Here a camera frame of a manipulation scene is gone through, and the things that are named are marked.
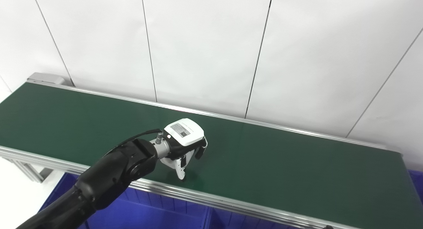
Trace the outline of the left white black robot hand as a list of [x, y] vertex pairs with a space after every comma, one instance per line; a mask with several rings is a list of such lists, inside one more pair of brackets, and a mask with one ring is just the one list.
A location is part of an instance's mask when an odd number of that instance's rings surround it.
[[167, 125], [154, 141], [158, 159], [176, 171], [179, 180], [186, 178], [186, 167], [194, 157], [199, 160], [208, 146], [204, 130], [191, 119]]

